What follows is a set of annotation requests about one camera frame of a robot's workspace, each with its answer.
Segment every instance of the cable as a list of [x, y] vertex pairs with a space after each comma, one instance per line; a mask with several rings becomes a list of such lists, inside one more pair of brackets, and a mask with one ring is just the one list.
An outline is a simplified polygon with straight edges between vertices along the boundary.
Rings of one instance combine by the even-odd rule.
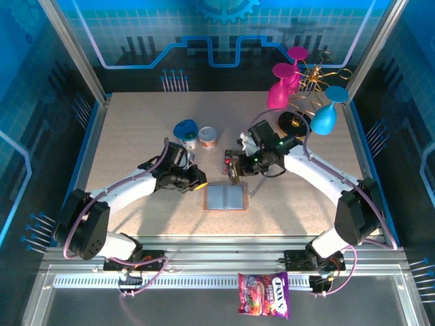
[[335, 267], [337, 267], [337, 271], [338, 271], [338, 276], [340, 276], [340, 266], [338, 266], [338, 263], [335, 261], [334, 258], [331, 258], [332, 263], [335, 265]]
[[318, 167], [320, 167], [321, 169], [323, 169], [324, 171], [330, 173], [331, 175], [335, 176], [338, 180], [342, 181], [343, 183], [345, 183], [346, 185], [348, 185], [349, 187], [352, 187], [361, 197], [363, 197], [363, 199], [367, 202], [367, 204], [370, 206], [370, 208], [373, 210], [373, 212], [375, 213], [376, 217], [378, 218], [379, 222], [382, 225], [382, 228], [385, 232], [385, 235], [387, 236], [387, 238], [389, 239], [389, 241], [391, 242], [391, 246], [387, 245], [387, 244], [383, 244], [374, 240], [371, 240], [370, 243], [378, 245], [380, 247], [386, 248], [386, 249], [392, 249], [392, 250], [397, 250], [397, 242], [396, 239], [394, 239], [393, 234], [391, 233], [391, 231], [389, 230], [385, 219], [383, 218], [381, 212], [379, 211], [379, 209], [376, 207], [376, 205], [374, 204], [374, 202], [366, 195], [365, 192], [362, 191], [362, 189], [360, 189], [357, 185], [353, 184], [352, 182], [350, 182], [349, 180], [347, 180], [344, 176], [342, 176], [340, 173], [337, 173], [335, 170], [331, 169], [329, 166], [326, 166], [325, 164], [323, 164], [322, 162], [320, 162], [319, 160], [316, 160], [315, 158], [312, 158], [310, 153], [308, 152], [307, 149], [307, 141], [310, 135], [310, 128], [309, 128], [309, 123], [308, 121], [304, 118], [304, 116], [302, 114], [300, 114], [299, 112], [297, 112], [296, 110], [293, 109], [268, 109], [267, 111], [263, 111], [262, 113], [258, 114], [251, 122], [251, 126], [254, 124], [254, 122], [261, 117], [262, 115], [271, 112], [271, 111], [290, 111], [292, 112], [294, 115], [298, 116], [305, 124], [305, 126], [307, 127], [307, 135], [304, 138], [304, 142], [302, 144], [303, 146], [303, 150], [304, 150], [304, 154], [306, 157], [308, 157], [308, 159], [310, 161], [312, 161], [314, 164], [316, 164]]
[[108, 187], [105, 191], [101, 192], [100, 194], [98, 194], [97, 196], [95, 196], [95, 198], [93, 198], [86, 206], [85, 208], [82, 210], [82, 212], [79, 214], [79, 216], [77, 217], [77, 219], [75, 220], [71, 231], [68, 234], [68, 237], [65, 241], [65, 245], [63, 247], [63, 257], [65, 259], [73, 259], [76, 258], [77, 255], [69, 255], [68, 254], [68, 248], [69, 245], [71, 244], [71, 240], [75, 234], [75, 231], [77, 231], [77, 227], [80, 224], [80, 222], [82, 221], [83, 216], [90, 210], [90, 208], [95, 204], [95, 202], [97, 202], [97, 200], [100, 200], [102, 197], [106, 196], [109, 192], [113, 191], [114, 189], [120, 187], [121, 185], [124, 185], [125, 183], [128, 183], [130, 181], [133, 181], [137, 178], [143, 177], [144, 175], [146, 175], [147, 173], [150, 173], [151, 171], [153, 171], [155, 168], [157, 168], [157, 166], [163, 161], [164, 157], [166, 156], [167, 152], [168, 152], [168, 148], [169, 148], [169, 139], [166, 137], [164, 139], [164, 148], [163, 151], [159, 157], [159, 159], [157, 160], [157, 162], [155, 163], [155, 165], [151, 166], [149, 169], [138, 173], [137, 175], [131, 176], [131, 177], [127, 177], [121, 181], [118, 181], [117, 183], [114, 183], [113, 185], [111, 185], [110, 187]]
[[[356, 264], [357, 264], [357, 261], [358, 261], [358, 254], [356, 253], [356, 249], [355, 249], [354, 246], [349, 245], [349, 246], [345, 247], [342, 250], [346, 250], [346, 249], [352, 249], [353, 250], [353, 254], [355, 255], [355, 260], [353, 262], [353, 266], [352, 266], [351, 272], [349, 273], [349, 276], [346, 278], [346, 280], [343, 282], [342, 285], [337, 287], [335, 290], [331, 291], [331, 289], [330, 289], [329, 292], [322, 293], [322, 295], [324, 295], [324, 296], [327, 296], [327, 295], [330, 295], [330, 294], [334, 294], [334, 293], [337, 293], [338, 291], [340, 291], [350, 281], [351, 277], [353, 276], [353, 273], [355, 272]], [[313, 293], [313, 294], [314, 294], [315, 297], [317, 297], [319, 295], [319, 293]]]
[[277, 173], [276, 175], [265, 175], [264, 172], [261, 172], [261, 174], [263, 175], [263, 177], [266, 177], [266, 178], [277, 178], [277, 177], [280, 177], [281, 175], [283, 175], [286, 172], [287, 172], [287, 170], [284, 169], [280, 173]]
[[158, 257], [158, 258], [154, 258], [154, 259], [150, 259], [150, 260], [146, 260], [146, 261], [141, 261], [139, 263], [131, 263], [129, 261], [125, 261], [125, 260], [118, 259], [118, 258], [115, 258], [115, 257], [110, 257], [109, 259], [113, 260], [114, 262], [116, 262], [118, 264], [121, 264], [121, 265], [125, 265], [125, 266], [137, 266], [137, 267], [148, 265], [148, 264], [152, 264], [152, 263], [155, 263], [157, 261], [159, 263], [161, 263], [162, 260], [164, 260], [162, 268], [157, 272], [156, 275], [154, 275], [154, 277], [147, 283], [147, 285], [144, 285], [143, 287], [141, 287], [138, 290], [134, 290], [134, 291], [131, 291], [131, 292], [125, 292], [124, 293], [124, 294], [130, 295], [130, 296], [135, 296], [136, 294], [139, 294], [142, 291], [145, 291], [156, 280], [156, 278], [158, 278], [160, 276], [160, 274], [162, 274], [163, 270], [168, 266], [168, 263], [169, 263], [169, 258], [167, 256], [162, 256], [162, 257]]

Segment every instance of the blue jar lid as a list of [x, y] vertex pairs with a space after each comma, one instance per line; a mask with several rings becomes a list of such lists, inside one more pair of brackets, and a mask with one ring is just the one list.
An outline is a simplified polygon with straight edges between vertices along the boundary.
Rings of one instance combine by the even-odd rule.
[[193, 120], [183, 120], [175, 126], [173, 133], [182, 141], [191, 141], [198, 136], [198, 125]]

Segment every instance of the fox's candy bag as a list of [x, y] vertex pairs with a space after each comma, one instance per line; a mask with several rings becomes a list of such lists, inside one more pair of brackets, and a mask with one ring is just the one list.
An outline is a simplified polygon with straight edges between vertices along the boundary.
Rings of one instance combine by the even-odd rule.
[[287, 272], [269, 275], [239, 274], [240, 314], [290, 317]]

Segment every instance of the metal frame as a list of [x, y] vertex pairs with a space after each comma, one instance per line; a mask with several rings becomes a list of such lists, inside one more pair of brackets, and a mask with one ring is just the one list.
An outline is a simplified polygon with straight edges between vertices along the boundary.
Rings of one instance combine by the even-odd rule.
[[58, 33], [70, 57], [73, 59], [80, 74], [82, 74], [82, 77], [90, 91], [98, 103], [104, 105], [106, 102], [104, 89], [57, 2], [55, 0], [38, 1], [46, 13], [48, 20], [52, 23], [52, 26]]
[[366, 53], [363, 55], [359, 65], [353, 72], [351, 80], [347, 84], [347, 91], [349, 93], [348, 102], [352, 101], [358, 88], [361, 86], [407, 3], [408, 0], [395, 0], [389, 5], [383, 22], [379, 24], [377, 36], [368, 44]]
[[[66, 49], [77, 65], [92, 94], [101, 105], [107, 104], [103, 87], [95, 75], [90, 63], [75, 38], [59, 6], [53, 0], [39, 0]], [[375, 58], [400, 17], [407, 0], [396, 0], [389, 7], [385, 19], [376, 38], [368, 50], [349, 85], [349, 100], [353, 98], [363, 82]], [[354, 117], [347, 105], [343, 107], [349, 131], [353, 135], [353, 143], [357, 157], [365, 175], [370, 175], [364, 148], [358, 137]], [[97, 143], [97, 131], [101, 130], [105, 110], [97, 119], [101, 125], [92, 129], [91, 139]], [[80, 168], [76, 184], [86, 182], [86, 164], [92, 163], [92, 148], [86, 150], [83, 166]], [[204, 288], [236, 287], [234, 277], [237, 273], [271, 273], [282, 270], [277, 263], [283, 251], [303, 249], [313, 240], [312, 236], [146, 236], [138, 237], [145, 248], [161, 249], [167, 252], [170, 263], [155, 287], [160, 288]], [[388, 251], [379, 247], [363, 244], [358, 246], [358, 265], [356, 276], [391, 276], [398, 289], [398, 297], [408, 325], [429, 325], [423, 304], [419, 298], [417, 287], [404, 251]], [[353, 253], [346, 251], [345, 260], [349, 267], [353, 265]], [[102, 271], [103, 259], [82, 261], [80, 259], [65, 260], [62, 249], [50, 248], [44, 255], [41, 267], [35, 279], [33, 290], [22, 321], [23, 325], [43, 325], [48, 304], [55, 288], [117, 288], [117, 274]], [[305, 289], [304, 279], [308, 274], [290, 273], [289, 280], [301, 280], [293, 289]]]
[[100, 140], [101, 132], [103, 131], [103, 124], [106, 118], [107, 110], [109, 108], [110, 99], [111, 95], [107, 95], [105, 104], [99, 105], [97, 107], [95, 116], [92, 115], [92, 126], [90, 127], [89, 134], [88, 131], [86, 131], [86, 142], [84, 140], [82, 145], [84, 146], [83, 156], [79, 156], [77, 165], [75, 167], [77, 169], [77, 175], [73, 174], [73, 178], [71, 179], [71, 191], [77, 188], [86, 189], [92, 163], [94, 162], [95, 153], [97, 151], [98, 142]]
[[[314, 237], [143, 236], [137, 239], [147, 249], [165, 250], [170, 259], [155, 288], [232, 289], [238, 286], [238, 273], [263, 274], [283, 270], [283, 265], [277, 262], [283, 257], [283, 251], [303, 249]], [[357, 252], [358, 264], [354, 275], [393, 277], [408, 325], [429, 325], [404, 251], [391, 251], [363, 244], [357, 247]], [[345, 252], [345, 261], [347, 271], [343, 276], [348, 275], [353, 266], [352, 251]], [[103, 258], [90, 261], [65, 260], [62, 249], [48, 249], [43, 257], [22, 324], [42, 325], [55, 288], [112, 288], [117, 291], [118, 274], [103, 272], [103, 263]], [[304, 279], [308, 275], [310, 274], [290, 272], [290, 289], [306, 291]]]

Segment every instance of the blue container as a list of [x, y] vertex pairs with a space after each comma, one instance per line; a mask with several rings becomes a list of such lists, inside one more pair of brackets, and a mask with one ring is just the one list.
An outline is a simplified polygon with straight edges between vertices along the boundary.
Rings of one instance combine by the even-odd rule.
[[193, 120], [183, 120], [175, 126], [173, 134], [183, 147], [194, 149], [198, 137], [198, 125]]

